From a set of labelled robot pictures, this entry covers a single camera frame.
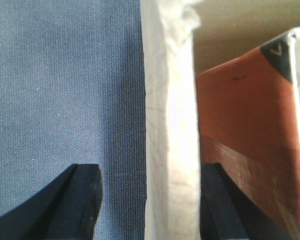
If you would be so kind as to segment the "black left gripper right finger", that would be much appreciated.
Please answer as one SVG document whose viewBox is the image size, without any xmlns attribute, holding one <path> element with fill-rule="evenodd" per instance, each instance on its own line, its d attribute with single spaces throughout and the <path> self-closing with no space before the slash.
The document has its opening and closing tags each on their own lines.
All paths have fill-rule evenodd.
<svg viewBox="0 0 300 240">
<path fill-rule="evenodd" d="M 201 165 L 199 217 L 203 240 L 290 240 L 237 187 L 219 163 Z"/>
</svg>

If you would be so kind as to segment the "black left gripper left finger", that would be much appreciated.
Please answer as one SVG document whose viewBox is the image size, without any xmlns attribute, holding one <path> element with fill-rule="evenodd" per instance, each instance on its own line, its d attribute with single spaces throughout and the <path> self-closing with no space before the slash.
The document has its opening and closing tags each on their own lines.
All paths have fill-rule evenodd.
<svg viewBox="0 0 300 240">
<path fill-rule="evenodd" d="M 72 164 L 0 217 L 0 240 L 91 240 L 103 198 L 98 164 Z"/>
</svg>

